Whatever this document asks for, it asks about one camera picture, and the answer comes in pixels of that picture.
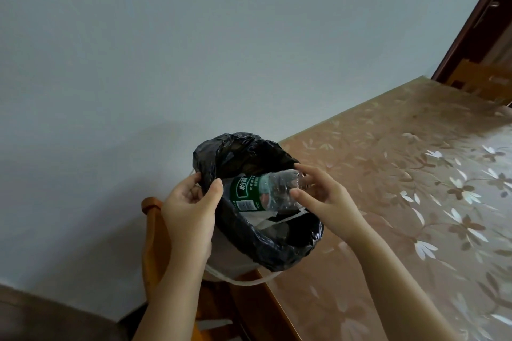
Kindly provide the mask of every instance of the table surface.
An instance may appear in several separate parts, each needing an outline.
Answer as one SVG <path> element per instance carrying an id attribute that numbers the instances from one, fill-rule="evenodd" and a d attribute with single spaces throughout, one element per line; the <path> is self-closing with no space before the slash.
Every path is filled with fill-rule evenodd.
<path id="1" fill-rule="evenodd" d="M 419 78 L 281 145 L 349 190 L 466 339 L 512 339 L 510 108 Z M 386 340 L 357 259 L 328 230 L 269 286 L 304 341 Z"/>

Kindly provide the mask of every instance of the plastic bottle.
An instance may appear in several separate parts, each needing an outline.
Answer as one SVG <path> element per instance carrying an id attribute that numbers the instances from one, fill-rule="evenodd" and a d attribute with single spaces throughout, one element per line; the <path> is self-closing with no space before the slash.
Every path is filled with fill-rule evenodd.
<path id="1" fill-rule="evenodd" d="M 297 170 L 229 178 L 223 180 L 224 197 L 240 212 L 291 212 L 302 208 L 290 195 L 290 189 L 304 185 L 302 178 Z"/>

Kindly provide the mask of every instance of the bottle label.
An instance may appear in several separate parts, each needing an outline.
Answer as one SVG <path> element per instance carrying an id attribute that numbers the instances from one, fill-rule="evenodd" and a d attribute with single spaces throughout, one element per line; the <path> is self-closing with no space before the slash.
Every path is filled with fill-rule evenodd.
<path id="1" fill-rule="evenodd" d="M 261 177 L 251 175 L 234 178 L 229 191 L 229 200 L 240 212 L 265 210 L 259 199 L 259 180 Z"/>

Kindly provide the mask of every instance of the brown wood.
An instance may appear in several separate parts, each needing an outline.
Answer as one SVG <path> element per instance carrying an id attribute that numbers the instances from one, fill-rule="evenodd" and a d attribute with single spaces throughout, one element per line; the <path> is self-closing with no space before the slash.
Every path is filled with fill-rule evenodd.
<path id="1" fill-rule="evenodd" d="M 478 1 L 432 79 L 444 83 L 462 59 L 479 63 L 490 51 L 512 17 L 512 0 L 499 0 L 501 6 L 495 10 L 488 9 L 492 1 Z"/>
<path id="2" fill-rule="evenodd" d="M 122 341 L 113 321 L 34 295 L 0 286 L 0 339 Z"/>
<path id="3" fill-rule="evenodd" d="M 142 257 L 142 275 L 146 296 L 151 295 L 169 263 L 171 243 L 161 215 L 162 203 L 154 198 L 142 202 L 147 215 L 146 240 Z M 240 280 L 260 279 L 259 271 Z M 199 331 L 194 327 L 193 341 L 227 341 L 235 336 L 252 341 L 301 341 L 267 284 L 233 286 L 225 282 L 203 281 L 199 292 L 196 320 L 231 319 L 233 325 Z"/>
<path id="4" fill-rule="evenodd" d="M 512 71 L 494 65 L 462 60 L 446 84 L 498 104 L 512 103 Z"/>

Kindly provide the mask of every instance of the black trash bag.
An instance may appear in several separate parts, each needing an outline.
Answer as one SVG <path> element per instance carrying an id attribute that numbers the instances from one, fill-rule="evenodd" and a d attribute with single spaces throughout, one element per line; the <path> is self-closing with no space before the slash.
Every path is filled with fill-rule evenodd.
<path id="1" fill-rule="evenodd" d="M 279 144 L 237 132 L 201 143 L 194 151 L 193 166 L 201 172 L 200 184 L 206 194 L 215 178 L 288 170 L 297 162 Z M 323 224 L 317 216 L 306 213 L 288 221 L 286 240 L 271 239 L 249 224 L 224 197 L 215 210 L 215 225 L 241 253 L 270 271 L 294 266 L 311 252 L 323 234 Z"/>

